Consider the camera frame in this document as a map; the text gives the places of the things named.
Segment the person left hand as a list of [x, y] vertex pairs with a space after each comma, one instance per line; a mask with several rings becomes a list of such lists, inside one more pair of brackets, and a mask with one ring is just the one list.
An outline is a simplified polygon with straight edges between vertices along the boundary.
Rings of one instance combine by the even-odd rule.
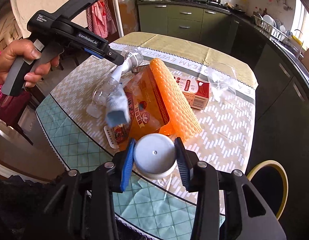
[[[38, 60], [41, 53], [28, 39], [15, 40], [9, 44], [0, 54], [0, 85], [3, 85], [15, 59], [22, 56], [28, 60]], [[42, 77], [49, 73], [51, 67], [57, 67], [59, 55], [46, 64], [41, 64], [33, 72], [24, 76], [25, 87], [34, 87]]]

